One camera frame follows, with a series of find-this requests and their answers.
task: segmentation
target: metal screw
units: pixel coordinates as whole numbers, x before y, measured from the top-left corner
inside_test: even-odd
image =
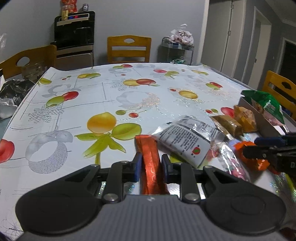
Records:
[[[187,193],[185,195],[185,198],[189,201],[197,201],[200,199],[200,196],[197,195],[196,193]]]
[[[118,199],[118,196],[115,193],[108,193],[104,195],[104,199],[109,202],[114,202]]]

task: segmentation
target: dark doorway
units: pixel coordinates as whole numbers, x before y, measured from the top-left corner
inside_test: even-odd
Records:
[[[296,45],[286,41],[283,55],[279,75],[296,84]]]

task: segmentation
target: wooden chair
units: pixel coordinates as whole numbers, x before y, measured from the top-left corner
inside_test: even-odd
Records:
[[[28,57],[30,62],[28,64],[35,64],[44,61],[44,65],[55,67],[57,59],[57,47],[55,45],[48,45],[41,48],[28,49],[17,53],[8,60],[0,63],[0,69],[3,69],[4,78],[8,79],[22,73],[22,67],[17,66],[18,61]]]
[[[281,93],[277,92],[272,85],[279,88]],[[296,99],[296,85],[292,81],[268,71],[262,91],[272,94],[282,106],[292,112],[292,119],[296,119],[296,101],[293,102]]]
[[[126,39],[132,39],[134,42],[125,42]],[[113,47],[146,47],[146,50],[113,50]],[[123,63],[148,63],[150,58],[151,38],[134,35],[114,36],[107,39],[108,62],[111,64]],[[142,57],[144,61],[114,61],[113,58],[120,57]]]

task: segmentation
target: crumpled orange wrapper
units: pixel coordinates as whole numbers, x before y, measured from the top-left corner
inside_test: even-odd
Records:
[[[242,106],[234,106],[234,119],[240,123],[244,133],[255,132],[258,130],[254,113]]]
[[[236,154],[238,158],[244,162],[250,169],[254,171],[265,171],[269,167],[269,162],[264,159],[248,159],[245,158],[242,150],[244,149],[245,146],[255,146],[255,144],[251,141],[243,141],[239,142],[234,145],[234,148],[236,150]]]

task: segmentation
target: black appliance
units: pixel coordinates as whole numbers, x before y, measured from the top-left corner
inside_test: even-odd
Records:
[[[54,20],[54,44],[57,46],[56,68],[74,70],[94,66],[95,12],[70,13],[67,20]]]

